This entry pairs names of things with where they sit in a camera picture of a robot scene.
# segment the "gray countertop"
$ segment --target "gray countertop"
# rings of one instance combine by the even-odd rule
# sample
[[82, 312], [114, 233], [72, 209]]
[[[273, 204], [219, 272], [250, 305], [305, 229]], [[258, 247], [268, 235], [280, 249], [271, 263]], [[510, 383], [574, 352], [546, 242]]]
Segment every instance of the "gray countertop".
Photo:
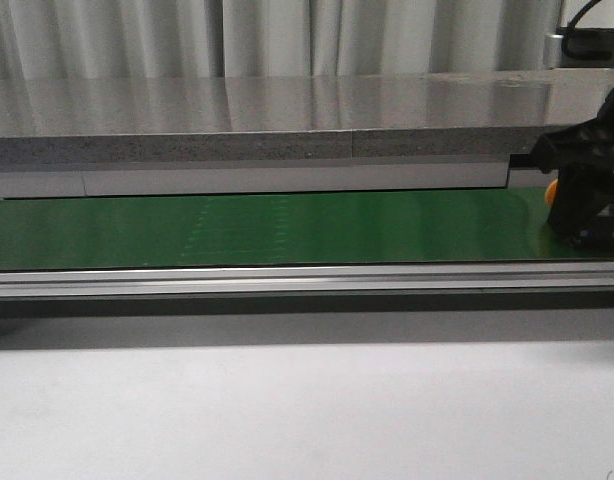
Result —
[[595, 116], [614, 70], [0, 80], [0, 170], [507, 154]]

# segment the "white curtain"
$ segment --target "white curtain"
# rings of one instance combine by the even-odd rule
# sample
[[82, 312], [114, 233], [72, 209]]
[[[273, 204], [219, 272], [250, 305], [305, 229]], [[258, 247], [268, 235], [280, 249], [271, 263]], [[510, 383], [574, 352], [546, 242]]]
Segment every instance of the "white curtain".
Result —
[[541, 67], [559, 0], [0, 0], [0, 78]]

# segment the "black cable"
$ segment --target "black cable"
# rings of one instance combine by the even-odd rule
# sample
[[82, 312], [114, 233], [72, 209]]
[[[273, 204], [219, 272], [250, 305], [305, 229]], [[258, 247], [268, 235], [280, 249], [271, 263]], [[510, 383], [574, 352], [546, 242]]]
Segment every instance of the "black cable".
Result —
[[604, 50], [597, 51], [587, 51], [587, 52], [574, 52], [569, 48], [569, 40], [571, 39], [572, 34], [576, 28], [576, 25], [580, 21], [581, 18], [585, 16], [589, 10], [598, 5], [602, 0], [590, 0], [587, 2], [583, 8], [581, 8], [574, 18], [567, 24], [567, 28], [565, 29], [565, 33], [563, 34], [563, 40], [560, 44], [562, 52], [573, 59], [576, 60], [609, 60], [611, 58], [611, 52]]

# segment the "metal frame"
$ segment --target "metal frame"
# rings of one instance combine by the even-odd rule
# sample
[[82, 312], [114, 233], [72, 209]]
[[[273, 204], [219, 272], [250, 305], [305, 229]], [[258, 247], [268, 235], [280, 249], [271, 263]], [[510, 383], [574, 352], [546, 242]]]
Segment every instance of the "metal frame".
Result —
[[614, 260], [0, 273], [0, 298], [614, 287]]

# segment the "green conveyor belt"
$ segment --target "green conveyor belt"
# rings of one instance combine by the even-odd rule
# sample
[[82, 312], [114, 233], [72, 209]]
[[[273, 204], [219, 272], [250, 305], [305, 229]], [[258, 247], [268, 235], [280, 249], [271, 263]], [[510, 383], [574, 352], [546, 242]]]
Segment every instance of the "green conveyor belt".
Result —
[[550, 260], [542, 189], [0, 201], [0, 270]]

